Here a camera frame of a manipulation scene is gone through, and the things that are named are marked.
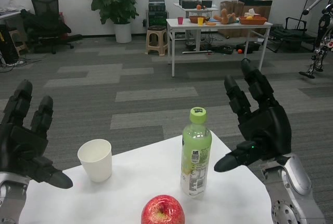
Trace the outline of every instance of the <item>plant pot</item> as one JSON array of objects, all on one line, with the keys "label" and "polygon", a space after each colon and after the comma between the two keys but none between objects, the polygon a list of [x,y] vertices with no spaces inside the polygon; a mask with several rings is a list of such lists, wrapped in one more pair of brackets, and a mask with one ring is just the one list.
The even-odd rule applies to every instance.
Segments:
[{"label": "plant pot", "polygon": [[114,33],[118,43],[128,43],[132,41],[131,24],[114,24]]}]

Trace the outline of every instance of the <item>yellow cup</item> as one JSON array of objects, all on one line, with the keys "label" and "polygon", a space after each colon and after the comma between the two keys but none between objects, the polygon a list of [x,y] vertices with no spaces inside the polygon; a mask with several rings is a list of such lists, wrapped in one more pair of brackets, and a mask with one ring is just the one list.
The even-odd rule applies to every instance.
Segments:
[{"label": "yellow cup", "polygon": [[203,17],[198,17],[198,25],[203,25]]}]

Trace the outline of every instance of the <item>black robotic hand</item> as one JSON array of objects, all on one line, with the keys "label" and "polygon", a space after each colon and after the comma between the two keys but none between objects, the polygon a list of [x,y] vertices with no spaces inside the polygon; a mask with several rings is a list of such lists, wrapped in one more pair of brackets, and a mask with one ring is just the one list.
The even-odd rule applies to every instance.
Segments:
[{"label": "black robotic hand", "polygon": [[53,100],[45,96],[35,112],[31,130],[24,128],[31,101],[32,84],[24,80],[8,100],[0,126],[0,172],[29,177],[37,182],[47,182],[55,187],[68,189],[71,179],[43,157],[53,114]]},{"label": "black robotic hand", "polygon": [[291,152],[289,120],[284,108],[275,100],[267,78],[250,64],[249,59],[241,62],[241,69],[259,108],[251,112],[245,93],[231,76],[226,76],[224,86],[230,99],[229,104],[238,116],[238,128],[245,141],[216,163],[214,170],[217,172],[225,172],[240,165],[248,166],[259,159],[268,160]]}]

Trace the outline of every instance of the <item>humanoid robot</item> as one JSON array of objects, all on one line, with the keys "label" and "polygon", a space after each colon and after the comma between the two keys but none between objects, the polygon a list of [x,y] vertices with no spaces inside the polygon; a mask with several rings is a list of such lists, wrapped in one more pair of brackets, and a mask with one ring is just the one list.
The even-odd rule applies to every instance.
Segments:
[{"label": "humanoid robot", "polygon": [[249,91],[259,108],[251,112],[245,93],[231,76],[224,86],[230,106],[238,116],[238,128],[245,141],[226,154],[214,167],[227,172],[261,159],[264,184],[271,198],[274,224],[325,224],[313,199],[311,181],[300,159],[291,152],[291,128],[284,108],[273,96],[267,78],[244,59],[241,69]]},{"label": "humanoid robot", "polygon": [[22,126],[31,101],[32,84],[24,80],[8,100],[0,126],[0,223],[18,224],[30,180],[68,189],[69,177],[43,157],[53,114],[53,100],[45,96],[31,129]]},{"label": "humanoid robot", "polygon": [[[307,15],[310,10],[322,0],[316,0],[308,9],[303,11]],[[315,50],[312,55],[312,63],[306,72],[299,74],[308,78],[315,78],[314,71],[323,71],[323,60],[330,50],[333,50],[333,0],[329,0],[328,6],[322,11],[323,16],[319,21],[318,35],[315,41]]]},{"label": "humanoid robot", "polygon": [[[272,202],[275,224],[325,224],[312,196],[309,177],[295,154],[291,154],[291,128],[273,89],[261,72],[244,59],[241,68],[259,109],[250,111],[250,103],[231,76],[225,79],[230,106],[238,115],[239,129],[245,141],[217,162],[214,169],[226,172],[261,159],[264,183]],[[53,114],[52,98],[43,98],[35,112],[31,130],[22,126],[31,101],[32,84],[23,81],[8,101],[0,126],[0,222],[19,223],[26,191],[31,179],[67,189],[70,178],[43,157],[46,132]]]}]

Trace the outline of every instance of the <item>stool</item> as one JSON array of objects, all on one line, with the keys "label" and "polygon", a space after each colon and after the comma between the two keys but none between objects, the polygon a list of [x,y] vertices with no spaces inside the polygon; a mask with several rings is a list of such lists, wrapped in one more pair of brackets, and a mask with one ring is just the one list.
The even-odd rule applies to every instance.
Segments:
[{"label": "stool", "polygon": [[147,40],[146,40],[146,54],[150,50],[158,51],[160,56],[165,55],[165,51],[168,49],[168,33],[167,28],[162,25],[153,25],[148,27]]},{"label": "stool", "polygon": [[[15,45],[15,41],[13,39],[13,35],[15,35],[15,34],[17,34],[19,36],[19,39],[22,42],[22,45],[20,45],[20,46],[16,46]],[[17,30],[16,28],[10,28],[9,29],[9,35],[11,37],[12,42],[14,43],[17,55],[20,57],[20,51],[22,51],[22,50],[28,50],[28,47],[25,44],[25,41],[23,41],[23,38],[22,38],[22,35],[21,35],[20,31]]]}]

